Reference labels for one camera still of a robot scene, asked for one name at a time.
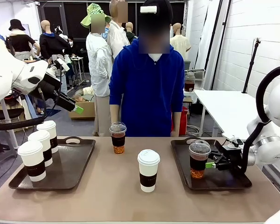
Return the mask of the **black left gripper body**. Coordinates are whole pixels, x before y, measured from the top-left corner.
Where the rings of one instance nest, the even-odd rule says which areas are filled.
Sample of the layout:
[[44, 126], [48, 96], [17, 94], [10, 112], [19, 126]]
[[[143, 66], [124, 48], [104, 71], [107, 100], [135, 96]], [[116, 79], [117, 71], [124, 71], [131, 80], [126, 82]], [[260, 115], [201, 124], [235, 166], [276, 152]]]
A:
[[30, 92], [30, 95], [41, 99], [41, 94], [38, 91], [38, 88], [40, 88], [45, 99], [57, 99], [61, 82], [55, 75], [51, 75], [47, 71], [42, 76], [40, 73], [33, 71], [29, 72], [29, 75], [29, 82], [35, 84], [35, 88]]

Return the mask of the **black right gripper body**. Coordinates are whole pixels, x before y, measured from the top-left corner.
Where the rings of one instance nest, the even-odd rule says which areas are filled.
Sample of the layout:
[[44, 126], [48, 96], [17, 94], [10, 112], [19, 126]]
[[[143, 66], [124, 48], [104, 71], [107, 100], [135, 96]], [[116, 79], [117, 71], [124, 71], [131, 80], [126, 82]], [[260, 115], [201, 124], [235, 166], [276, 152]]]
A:
[[233, 170], [237, 173], [243, 173], [242, 167], [242, 151], [241, 149], [226, 148], [219, 149], [221, 158], [216, 162], [216, 169], [219, 171]]

